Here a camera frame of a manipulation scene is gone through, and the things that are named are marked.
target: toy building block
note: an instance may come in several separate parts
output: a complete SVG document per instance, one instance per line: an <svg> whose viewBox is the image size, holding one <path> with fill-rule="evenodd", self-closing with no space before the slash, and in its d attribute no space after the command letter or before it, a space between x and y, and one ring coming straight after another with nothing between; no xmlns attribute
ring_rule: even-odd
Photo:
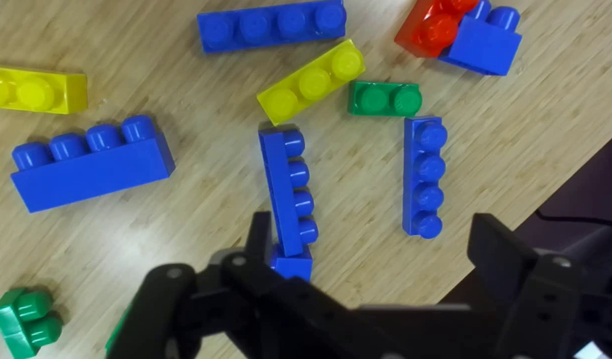
<svg viewBox="0 0 612 359"><path fill-rule="evenodd" d="M423 106L418 84L354 82L350 90L350 114L354 116L416 116Z"/></svg>
<svg viewBox="0 0 612 359"><path fill-rule="evenodd" d="M144 186L174 172L166 138L148 116L128 118L122 130L101 124L87 138L63 134L51 146L25 144L13 158L19 172L11 178L29 212Z"/></svg>
<svg viewBox="0 0 612 359"><path fill-rule="evenodd" d="M404 227L410 235L431 239L443 231L439 208L445 194L439 182L447 170L441 156L445 142L441 118L406 120Z"/></svg>
<svg viewBox="0 0 612 359"><path fill-rule="evenodd" d="M419 58L439 58L479 0L418 0L396 42Z"/></svg>
<svg viewBox="0 0 612 359"><path fill-rule="evenodd" d="M441 60L485 76L507 76L523 42L519 22L517 8L491 10L491 2L481 0L463 18L457 40Z"/></svg>
<svg viewBox="0 0 612 359"><path fill-rule="evenodd" d="M310 170L302 158L306 138L296 126L264 126L260 142L284 255L304 255L306 245L320 237L318 223L312 218Z"/></svg>
<svg viewBox="0 0 612 359"><path fill-rule="evenodd" d="M312 281L314 259L310 247L298 257L286 257L284 249L278 245L272 253L272 269L276 269L286 279L302 277L304 281Z"/></svg>
<svg viewBox="0 0 612 359"><path fill-rule="evenodd" d="M0 108L41 114L75 114L89 106L83 74L0 68Z"/></svg>
<svg viewBox="0 0 612 359"><path fill-rule="evenodd" d="M366 72L362 50L346 40L296 74L258 96L274 126L286 124L312 104L350 84Z"/></svg>
<svg viewBox="0 0 612 359"><path fill-rule="evenodd" d="M35 357L57 343L63 327L63 319L53 313L49 291L17 287L0 299L0 333L15 359Z"/></svg>
<svg viewBox="0 0 612 359"><path fill-rule="evenodd" d="M206 54L270 48L346 36L344 2L304 2L198 16Z"/></svg>

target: long blue block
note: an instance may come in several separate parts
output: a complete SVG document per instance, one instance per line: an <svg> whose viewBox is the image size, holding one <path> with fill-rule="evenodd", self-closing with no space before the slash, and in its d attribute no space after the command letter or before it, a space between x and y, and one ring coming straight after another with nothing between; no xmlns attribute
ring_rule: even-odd
<svg viewBox="0 0 612 359"><path fill-rule="evenodd" d="M410 235L433 239L443 231L439 208L445 202L441 156L447 128L441 118L406 120L404 227Z"/></svg>
<svg viewBox="0 0 612 359"><path fill-rule="evenodd" d="M302 158L306 138L296 126L264 126L260 142L284 255L302 255L306 245L320 237L318 223L312 218L310 168Z"/></svg>
<svg viewBox="0 0 612 359"><path fill-rule="evenodd" d="M346 6L338 0L206 12L198 16L206 54L336 40L346 36L346 22Z"/></svg>
<svg viewBox="0 0 612 359"><path fill-rule="evenodd" d="M457 40L441 60L485 76L507 76L523 42L519 22L519 10L491 10L491 2L481 0L463 18Z"/></svg>
<svg viewBox="0 0 612 359"><path fill-rule="evenodd" d="M29 212L43 212L170 178L174 160L164 134L148 116L122 130L95 126L85 136L63 134L51 144L23 144L13 152L13 184Z"/></svg>
<svg viewBox="0 0 612 359"><path fill-rule="evenodd" d="M272 253L272 269L276 269L286 279L302 277L312 281L314 259L310 247L306 247L306 251L298 257L286 257L284 249L278 245Z"/></svg>

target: table surface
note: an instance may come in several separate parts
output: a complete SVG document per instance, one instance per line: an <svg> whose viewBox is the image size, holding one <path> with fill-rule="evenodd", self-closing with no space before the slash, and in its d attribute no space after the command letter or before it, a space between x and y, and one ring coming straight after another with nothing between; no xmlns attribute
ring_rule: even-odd
<svg viewBox="0 0 612 359"><path fill-rule="evenodd" d="M242 245L254 212L270 210L256 94L334 44L202 56L196 14L248 4L272 2L0 0L0 66L91 76L83 114L0 110L0 295L47 285L69 321L41 357L103 357L148 269L170 261L202 269L214 251ZM364 78L419 82L421 114L449 126L443 235L421 241L402 229L402 120L352 118L348 90L296 120L322 229L314 281L346 305L439 301L471 269L475 212L519 225L612 136L612 0L499 2L523 10L525 42L509 78L398 48L412 4L348 0L348 34L368 56ZM27 214L9 180L15 146L142 112L168 136L172 180ZM240 357L224 337L206 353Z"/></svg>

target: red building block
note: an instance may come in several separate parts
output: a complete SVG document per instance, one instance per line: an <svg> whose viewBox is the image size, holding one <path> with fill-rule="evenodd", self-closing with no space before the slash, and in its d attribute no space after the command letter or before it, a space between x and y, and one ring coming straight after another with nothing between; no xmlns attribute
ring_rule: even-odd
<svg viewBox="0 0 612 359"><path fill-rule="evenodd" d="M418 0L396 42L419 58L439 58L479 0Z"/></svg>

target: green building block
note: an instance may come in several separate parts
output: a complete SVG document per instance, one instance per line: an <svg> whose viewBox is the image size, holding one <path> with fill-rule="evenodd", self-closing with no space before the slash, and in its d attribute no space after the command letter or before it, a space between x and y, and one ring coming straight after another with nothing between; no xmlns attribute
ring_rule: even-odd
<svg viewBox="0 0 612 359"><path fill-rule="evenodd" d="M354 82L350 90L350 114L414 118L423 106L418 84Z"/></svg>
<svg viewBox="0 0 612 359"><path fill-rule="evenodd" d="M0 333L15 359L35 357L63 335L63 319L51 311L53 297L43 289L15 287L0 299Z"/></svg>

